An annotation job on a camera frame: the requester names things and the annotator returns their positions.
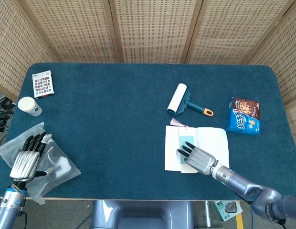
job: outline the white paper sheet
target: white paper sheet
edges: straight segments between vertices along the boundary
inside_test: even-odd
[[[210,153],[221,164],[229,167],[229,148],[225,130],[212,127],[166,126],[165,170],[183,173],[196,172],[189,165],[181,165],[180,163],[180,154],[177,153],[177,149],[180,147],[179,135],[193,135],[194,139],[197,139],[197,147]]]

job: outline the clear plastic bag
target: clear plastic bag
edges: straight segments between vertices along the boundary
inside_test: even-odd
[[[44,123],[37,124],[0,147],[0,156],[9,167],[12,168],[13,162],[26,139],[31,135],[43,133],[45,131],[43,128]],[[45,204],[43,195],[50,190],[81,174],[80,170],[77,169],[53,139],[48,141],[37,168],[37,171],[46,170],[50,172],[48,175],[35,177],[26,184],[28,195],[38,204]]]

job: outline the small green box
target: small green box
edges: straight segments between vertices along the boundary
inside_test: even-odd
[[[227,221],[243,211],[236,200],[217,200],[211,201],[211,204],[222,221]]]

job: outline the metal robotic hand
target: metal robotic hand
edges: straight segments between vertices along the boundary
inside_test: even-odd
[[[0,229],[11,229],[17,216],[25,214],[23,211],[26,201],[26,183],[35,177],[45,176],[50,171],[37,171],[39,159],[52,135],[46,132],[30,136],[18,153],[10,173],[13,184],[6,189],[0,203]]]
[[[251,203],[253,212],[271,222],[284,225],[288,217],[296,219],[296,197],[282,196],[278,191],[257,185],[250,180],[238,175],[231,169],[223,166],[209,153],[185,142],[183,150],[177,151],[184,155],[188,165],[204,175],[212,174],[212,177],[232,189],[238,195],[249,197],[257,194]]]

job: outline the white paper cup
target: white paper cup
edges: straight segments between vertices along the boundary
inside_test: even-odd
[[[21,98],[18,102],[18,107],[21,111],[27,112],[33,116],[39,116],[42,113],[42,109],[31,97]]]

